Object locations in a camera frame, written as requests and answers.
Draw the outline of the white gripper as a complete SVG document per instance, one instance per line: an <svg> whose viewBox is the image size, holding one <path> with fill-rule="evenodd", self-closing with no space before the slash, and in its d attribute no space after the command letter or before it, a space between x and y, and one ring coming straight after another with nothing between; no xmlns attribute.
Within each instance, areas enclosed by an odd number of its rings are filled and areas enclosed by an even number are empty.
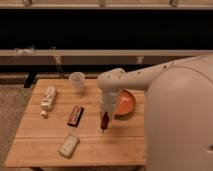
<svg viewBox="0 0 213 171"><path fill-rule="evenodd" d="M117 98L118 98L117 92L103 92L101 95L101 101L100 101L100 109L102 110L100 111L101 131L104 131L102 126L104 112L113 113L116 110Z"/></svg>

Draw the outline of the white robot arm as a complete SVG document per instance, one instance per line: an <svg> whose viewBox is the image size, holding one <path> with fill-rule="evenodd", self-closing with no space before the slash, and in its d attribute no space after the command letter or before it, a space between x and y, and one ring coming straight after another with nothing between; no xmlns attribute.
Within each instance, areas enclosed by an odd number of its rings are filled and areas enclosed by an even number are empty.
<svg viewBox="0 0 213 171"><path fill-rule="evenodd" d="M213 54L97 78L100 109L115 114L121 90L145 94L146 171L213 171Z"/></svg>

